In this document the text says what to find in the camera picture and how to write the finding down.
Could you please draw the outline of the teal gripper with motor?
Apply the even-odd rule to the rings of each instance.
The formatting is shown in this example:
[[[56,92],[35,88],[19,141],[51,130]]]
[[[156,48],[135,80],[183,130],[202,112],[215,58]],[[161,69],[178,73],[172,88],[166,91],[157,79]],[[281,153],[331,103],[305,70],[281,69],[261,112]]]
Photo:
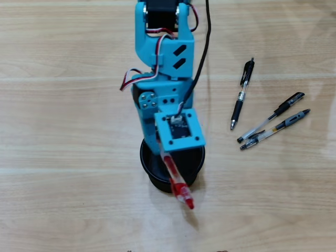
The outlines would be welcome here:
[[[193,84],[191,78],[174,80],[166,75],[135,75],[130,80],[132,97],[142,121],[144,140],[154,155],[160,154],[156,139],[155,114],[168,117],[179,113],[187,121],[194,121],[193,95],[185,95]]]

